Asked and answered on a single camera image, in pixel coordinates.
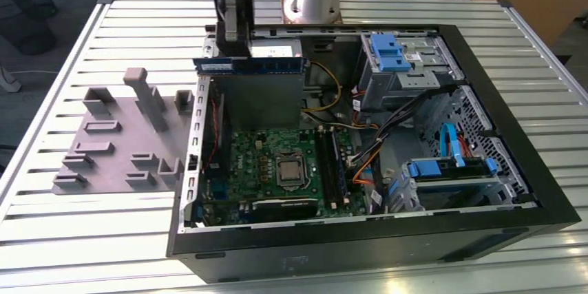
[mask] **floor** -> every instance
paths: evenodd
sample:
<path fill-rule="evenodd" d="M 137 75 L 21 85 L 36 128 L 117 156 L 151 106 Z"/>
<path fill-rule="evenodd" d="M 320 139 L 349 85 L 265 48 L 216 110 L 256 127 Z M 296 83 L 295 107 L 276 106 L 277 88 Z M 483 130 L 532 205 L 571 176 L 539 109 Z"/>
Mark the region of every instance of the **floor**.
<path fill-rule="evenodd" d="M 39 56 L 23 56 L 0 39 L 0 64 L 9 72 L 43 70 L 57 72 L 76 42 L 81 28 L 91 14 L 96 0 L 55 0 L 60 12 L 49 19 L 49 25 L 59 36 L 55 49 Z M 552 47 L 555 54 L 572 55 L 567 67 L 580 84 L 588 88 L 588 30 L 573 23 Z M 55 74 L 27 73 L 15 77 L 23 84 L 20 93 L 0 91 L 0 145 L 17 145 L 45 93 L 51 88 Z M 11 152 L 0 149 L 0 165 L 7 165 Z"/>

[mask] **table leg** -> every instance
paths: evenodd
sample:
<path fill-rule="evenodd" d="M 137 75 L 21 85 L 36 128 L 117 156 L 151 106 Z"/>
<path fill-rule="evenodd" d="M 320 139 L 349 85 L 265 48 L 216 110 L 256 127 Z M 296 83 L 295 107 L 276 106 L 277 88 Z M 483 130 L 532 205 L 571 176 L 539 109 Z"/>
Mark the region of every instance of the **table leg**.
<path fill-rule="evenodd" d="M 19 81 L 16 80 L 16 78 L 13 78 L 11 74 L 8 74 L 4 67 L 0 67 L 0 87 L 7 92 L 17 92 L 21 87 Z"/>

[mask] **black wire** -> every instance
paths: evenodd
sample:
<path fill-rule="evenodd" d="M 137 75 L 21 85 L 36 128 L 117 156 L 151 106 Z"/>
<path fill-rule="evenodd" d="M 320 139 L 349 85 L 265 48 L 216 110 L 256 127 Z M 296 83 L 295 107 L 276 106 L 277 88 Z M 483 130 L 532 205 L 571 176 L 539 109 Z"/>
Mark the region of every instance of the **black wire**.
<path fill-rule="evenodd" d="M 416 110 L 424 103 L 424 101 L 431 98 L 432 96 L 437 94 L 451 93 L 457 88 L 457 85 L 445 85 L 444 87 L 440 87 L 435 90 L 427 90 L 425 92 L 420 93 L 408 103 L 401 105 L 395 112 L 392 112 L 392 115 L 388 117 L 388 120 L 383 123 L 380 126 L 376 135 L 373 136 L 373 142 L 372 145 L 364 150 L 364 152 L 359 153 L 356 157 L 353 157 L 352 161 L 359 160 L 365 155 L 371 154 L 372 151 L 377 146 L 383 144 L 383 141 L 385 138 L 388 138 L 388 132 L 389 130 L 403 123 L 405 120 L 408 120 L 411 117 L 415 116 Z"/>
<path fill-rule="evenodd" d="M 12 145 L 0 145 L 0 149 L 7 149 L 9 151 L 16 151 L 16 146 Z"/>

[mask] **desk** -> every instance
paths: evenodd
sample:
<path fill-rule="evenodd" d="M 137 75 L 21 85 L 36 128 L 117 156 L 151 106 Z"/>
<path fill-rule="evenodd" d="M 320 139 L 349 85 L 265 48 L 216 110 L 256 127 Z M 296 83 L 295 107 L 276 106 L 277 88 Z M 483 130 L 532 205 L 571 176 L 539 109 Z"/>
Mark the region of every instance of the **desk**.
<path fill-rule="evenodd" d="M 492 1 L 341 0 L 348 23 L 455 24 L 577 208 L 583 222 L 480 260 L 347 275 L 199 287 L 212 293 L 583 293 L 588 286 L 588 95 L 517 13 Z M 115 96 L 127 67 L 145 67 L 161 95 L 193 89 L 191 59 L 211 0 L 97 5 L 0 179 L 0 293 L 139 291 L 203 285 L 165 260 L 173 192 L 55 196 L 52 179 L 81 124 L 88 87 Z M 277 0 L 256 22 L 279 23 Z"/>

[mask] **orange wire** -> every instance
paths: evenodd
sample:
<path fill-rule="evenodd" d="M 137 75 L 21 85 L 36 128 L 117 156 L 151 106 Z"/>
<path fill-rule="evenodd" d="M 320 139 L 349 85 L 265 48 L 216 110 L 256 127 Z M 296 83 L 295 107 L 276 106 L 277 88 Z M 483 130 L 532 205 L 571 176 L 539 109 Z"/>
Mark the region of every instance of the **orange wire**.
<path fill-rule="evenodd" d="M 376 157 L 376 155 L 379 154 L 380 150 L 383 148 L 380 147 L 376 152 L 371 155 L 369 159 L 365 161 L 364 165 L 361 166 L 361 168 L 359 168 L 359 171 L 356 173 L 356 175 L 353 176 L 353 182 L 357 181 L 357 177 L 361 174 L 361 171 L 364 171 L 365 167 L 369 165 L 369 162 L 373 160 L 373 158 Z"/>
<path fill-rule="evenodd" d="M 373 182 L 371 180 L 355 180 L 353 184 L 373 184 Z"/>
<path fill-rule="evenodd" d="M 465 156 L 471 157 L 471 151 L 468 147 L 468 143 L 465 142 L 465 139 L 461 136 L 457 136 L 457 139 L 460 140 L 461 148 L 464 149 Z"/>
<path fill-rule="evenodd" d="M 367 124 L 357 123 L 357 115 L 359 115 L 359 112 L 356 110 L 353 110 L 353 117 L 351 119 L 351 125 L 355 127 L 367 127 L 368 126 Z M 380 126 L 375 123 L 369 124 L 369 127 L 375 128 L 375 129 L 380 128 Z"/>

